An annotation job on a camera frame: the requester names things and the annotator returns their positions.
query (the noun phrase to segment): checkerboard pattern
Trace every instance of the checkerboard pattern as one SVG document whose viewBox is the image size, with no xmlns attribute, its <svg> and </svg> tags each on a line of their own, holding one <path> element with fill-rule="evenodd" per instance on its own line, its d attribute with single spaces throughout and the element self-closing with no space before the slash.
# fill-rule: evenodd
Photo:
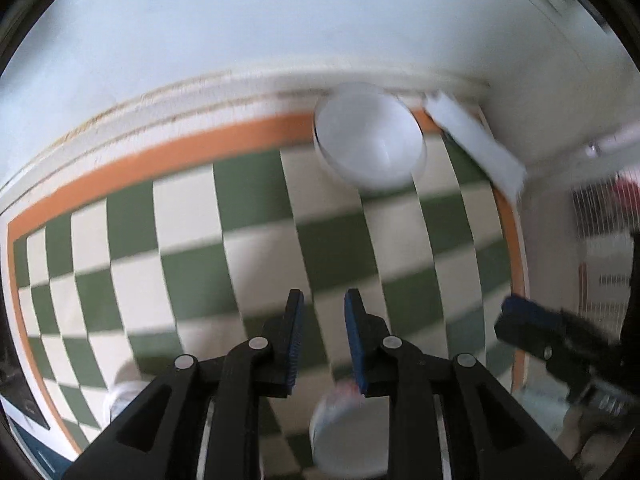
<svg viewBox="0 0 640 480">
<path fill-rule="evenodd" d="M 15 241 L 20 307 L 49 394 L 81 447 L 105 427 L 108 388 L 259 334 L 290 288 L 307 310 L 290 399 L 262 403 L 269 477 L 321 478 L 308 425 L 351 374 L 343 297 L 357 286 L 392 332 L 437 356 L 475 354 L 505 377 L 493 323 L 510 260 L 486 175 L 426 137 L 414 183 L 364 195 L 312 145 L 236 156 L 121 189 Z"/>
</svg>

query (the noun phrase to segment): green square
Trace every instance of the green square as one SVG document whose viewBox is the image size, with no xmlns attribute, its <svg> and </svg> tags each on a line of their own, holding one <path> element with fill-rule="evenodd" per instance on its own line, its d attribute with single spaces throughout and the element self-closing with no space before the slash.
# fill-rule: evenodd
<svg viewBox="0 0 640 480">
<path fill-rule="evenodd" d="M 280 425 L 273 413 L 269 400 L 266 397 L 260 397 L 258 402 L 260 403 L 258 409 L 258 433 L 260 436 L 280 434 Z"/>
<path fill-rule="evenodd" d="M 106 388 L 89 341 L 82 337 L 64 337 L 63 341 L 78 383 L 81 386 Z"/>
<path fill-rule="evenodd" d="M 465 150 L 463 150 L 455 140 L 449 135 L 443 136 L 444 145 L 449 153 L 449 160 L 456 173 L 456 178 L 460 186 L 472 184 L 474 182 L 487 182 L 489 178 L 486 173 L 478 166 Z"/>
<path fill-rule="evenodd" d="M 513 365 L 515 350 L 513 346 L 502 341 L 496 341 L 491 348 L 486 350 L 486 369 L 494 377 L 500 377 Z"/>
<path fill-rule="evenodd" d="M 483 249 L 476 249 L 476 260 L 483 296 L 511 282 L 511 261 L 504 238 L 496 240 Z"/>
<path fill-rule="evenodd" d="M 107 231 L 112 260 L 158 248 L 153 182 L 126 187 L 107 197 Z"/>
<path fill-rule="evenodd" d="M 71 411 L 74 412 L 78 422 L 99 430 L 100 425 L 96 422 L 94 414 L 89 409 L 89 405 L 86 403 L 80 389 L 65 386 L 64 384 L 59 384 L 58 386 L 60 386 L 60 390 L 62 390 L 62 394 L 65 396 L 66 402 L 69 404 Z"/>
<path fill-rule="evenodd" d="M 296 435 L 287 435 L 287 442 L 298 461 L 298 465 L 302 469 L 314 466 L 314 457 L 311 451 L 308 431 Z"/>
<path fill-rule="evenodd" d="M 27 237 L 14 242 L 15 281 L 18 288 L 29 286 L 29 265 L 27 264 Z"/>
<path fill-rule="evenodd" d="M 70 420 L 63 419 L 63 421 L 66 428 L 69 430 L 69 433 L 71 433 L 71 436 L 76 441 L 76 444 L 78 444 L 80 449 L 82 449 L 83 451 L 87 449 L 89 447 L 89 440 L 87 439 L 80 426 L 78 426 L 74 422 L 71 422 Z"/>
<path fill-rule="evenodd" d="M 60 215 L 47 223 L 45 245 L 50 278 L 64 276 L 73 272 L 71 213 Z"/>
<path fill-rule="evenodd" d="M 36 361 L 36 366 L 38 367 L 40 375 L 44 379 L 55 381 L 56 377 L 53 375 L 53 370 L 51 369 L 51 364 L 49 363 L 47 351 L 44 349 L 44 345 L 42 344 L 42 339 L 40 339 L 39 337 L 30 337 L 28 339 L 31 353 L 33 354 L 33 358 Z"/>
<path fill-rule="evenodd" d="M 213 163 L 223 231 L 292 218 L 279 150 Z"/>
<path fill-rule="evenodd" d="M 176 320 L 238 311 L 222 243 L 165 254 L 162 269 Z"/>
<path fill-rule="evenodd" d="M 394 189 L 392 191 L 361 191 L 360 200 L 363 204 L 369 202 L 375 202 L 376 200 L 384 200 L 385 198 L 396 198 L 407 194 L 417 194 L 415 190 L 415 184 L 410 182 L 401 189 Z"/>
<path fill-rule="evenodd" d="M 420 200 L 434 255 L 474 242 L 460 193 Z"/>
<path fill-rule="evenodd" d="M 307 370 L 316 366 L 327 365 L 326 351 L 322 342 L 322 333 L 318 316 L 312 304 L 305 305 L 302 318 L 302 347 L 298 370 Z"/>
<path fill-rule="evenodd" d="M 449 357 L 462 352 L 475 354 L 484 348 L 484 310 L 477 306 L 461 317 L 447 321 Z"/>
<path fill-rule="evenodd" d="M 41 334 L 59 334 L 56 313 L 53 310 L 49 284 L 31 287 L 33 309 L 36 311 Z"/>
<path fill-rule="evenodd" d="M 409 336 L 442 320 L 442 301 L 434 267 L 382 284 L 392 332 Z"/>
<path fill-rule="evenodd" d="M 76 274 L 76 285 L 87 332 L 122 330 L 110 269 Z"/>
<path fill-rule="evenodd" d="M 368 278 L 378 272 L 362 211 L 296 228 L 313 292 Z"/>
<path fill-rule="evenodd" d="M 353 367 L 351 366 L 351 363 L 336 365 L 331 368 L 331 375 L 334 378 L 335 383 L 343 379 L 353 379 Z"/>
<path fill-rule="evenodd" d="M 138 363 L 140 373 L 157 376 L 183 354 L 182 344 L 176 332 L 129 334 L 129 343 Z"/>
</svg>

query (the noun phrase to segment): white container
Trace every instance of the white container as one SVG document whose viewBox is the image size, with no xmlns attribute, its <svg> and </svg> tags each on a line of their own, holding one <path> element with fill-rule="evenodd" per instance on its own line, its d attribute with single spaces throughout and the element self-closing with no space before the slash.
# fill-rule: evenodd
<svg viewBox="0 0 640 480">
<path fill-rule="evenodd" d="M 389 455 L 387 397 L 365 398 L 354 381 L 341 381 L 311 418 L 309 440 L 318 469 L 334 478 L 376 478 Z"/>
<path fill-rule="evenodd" d="M 365 83 L 340 85 L 318 103 L 314 142 L 325 163 L 361 190 L 404 187 L 426 162 L 422 131 L 411 111 Z"/>
</svg>

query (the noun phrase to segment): screw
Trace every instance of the screw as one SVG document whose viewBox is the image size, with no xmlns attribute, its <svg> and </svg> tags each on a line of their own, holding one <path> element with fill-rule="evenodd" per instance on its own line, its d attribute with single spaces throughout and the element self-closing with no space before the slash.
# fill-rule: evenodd
<svg viewBox="0 0 640 480">
<path fill-rule="evenodd" d="M 394 335 L 388 335 L 382 340 L 382 344 L 386 348 L 400 348 L 402 346 L 402 339 Z"/>
<path fill-rule="evenodd" d="M 476 358 L 471 354 L 460 354 L 458 356 L 458 364 L 465 368 L 472 368 L 476 364 Z"/>
<path fill-rule="evenodd" d="M 183 354 L 175 358 L 174 366 L 178 368 L 178 370 L 188 370 L 193 366 L 194 362 L 196 362 L 196 359 L 192 356 Z"/>
<path fill-rule="evenodd" d="M 249 339 L 249 348 L 253 350 L 262 350 L 263 348 L 267 348 L 269 341 L 265 337 L 254 337 Z"/>
</svg>

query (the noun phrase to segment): white cloth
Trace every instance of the white cloth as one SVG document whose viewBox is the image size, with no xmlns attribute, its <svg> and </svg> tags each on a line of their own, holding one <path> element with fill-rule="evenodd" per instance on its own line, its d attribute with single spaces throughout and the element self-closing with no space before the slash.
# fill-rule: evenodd
<svg viewBox="0 0 640 480">
<path fill-rule="evenodd" d="M 458 102 L 443 92 L 428 96 L 424 108 L 431 119 L 451 134 L 489 176 L 494 186 L 515 206 L 527 177 L 524 164 L 493 139 L 484 126 Z"/>
</svg>

